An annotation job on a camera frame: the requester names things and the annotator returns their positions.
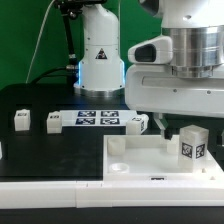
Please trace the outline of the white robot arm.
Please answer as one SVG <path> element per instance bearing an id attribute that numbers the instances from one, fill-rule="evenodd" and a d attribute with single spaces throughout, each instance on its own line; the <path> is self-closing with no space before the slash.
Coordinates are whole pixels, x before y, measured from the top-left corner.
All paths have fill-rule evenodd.
<path id="1" fill-rule="evenodd" d="M 117 18 L 84 7 L 85 53 L 75 90 L 106 96 L 119 90 L 131 110 L 224 118 L 224 0 L 138 0 L 160 18 L 160 34 L 118 52 Z"/>

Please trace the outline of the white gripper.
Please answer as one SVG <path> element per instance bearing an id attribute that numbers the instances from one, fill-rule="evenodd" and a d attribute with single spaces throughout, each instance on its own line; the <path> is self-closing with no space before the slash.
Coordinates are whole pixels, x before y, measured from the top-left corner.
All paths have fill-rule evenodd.
<path id="1" fill-rule="evenodd" d="M 209 78 L 178 78 L 165 65 L 132 65 L 126 74 L 125 103 L 131 110 L 156 112 L 161 137 L 172 134 L 162 114 L 224 118 L 224 66 Z"/>

